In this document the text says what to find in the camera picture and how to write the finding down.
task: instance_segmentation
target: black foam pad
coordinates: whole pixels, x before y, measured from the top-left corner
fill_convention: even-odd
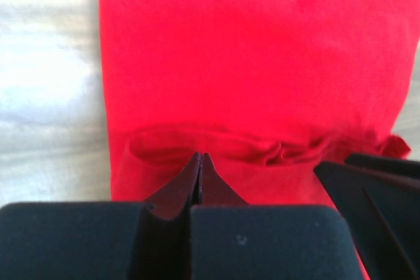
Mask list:
[[[191,210],[192,279],[362,280],[347,224],[327,207]]]
[[[0,279],[134,279],[140,203],[21,203],[0,210]]]

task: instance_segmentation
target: wrinkled fabric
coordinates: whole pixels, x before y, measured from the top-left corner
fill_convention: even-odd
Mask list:
[[[112,199],[195,151],[251,204],[333,206],[313,168],[405,157],[420,0],[100,0]]]

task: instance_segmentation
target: folded fabric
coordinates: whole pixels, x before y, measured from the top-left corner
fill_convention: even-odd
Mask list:
[[[408,154],[419,34],[420,0],[100,0],[112,198],[207,151],[252,204],[332,205],[319,161]]]

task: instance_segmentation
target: wooden surface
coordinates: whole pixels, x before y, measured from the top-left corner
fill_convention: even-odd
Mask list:
[[[420,63],[396,132],[420,159]],[[98,0],[0,0],[0,205],[109,199]]]

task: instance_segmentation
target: light wood grain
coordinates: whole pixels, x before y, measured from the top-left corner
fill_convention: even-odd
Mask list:
[[[420,62],[395,130],[420,159]],[[98,0],[0,0],[0,205],[109,199]]]

